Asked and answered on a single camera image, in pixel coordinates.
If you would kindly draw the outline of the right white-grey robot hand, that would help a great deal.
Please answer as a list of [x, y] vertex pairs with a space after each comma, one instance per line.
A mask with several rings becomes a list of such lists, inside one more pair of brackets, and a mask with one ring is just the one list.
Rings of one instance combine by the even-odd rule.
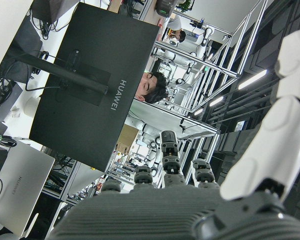
[[282, 40], [275, 101], [242, 157], [218, 185], [195, 160], [198, 186], [181, 175], [172, 131], [161, 136], [164, 188], [136, 171], [131, 192], [108, 182], [72, 207], [51, 240], [300, 240], [283, 202], [300, 172], [300, 30]]

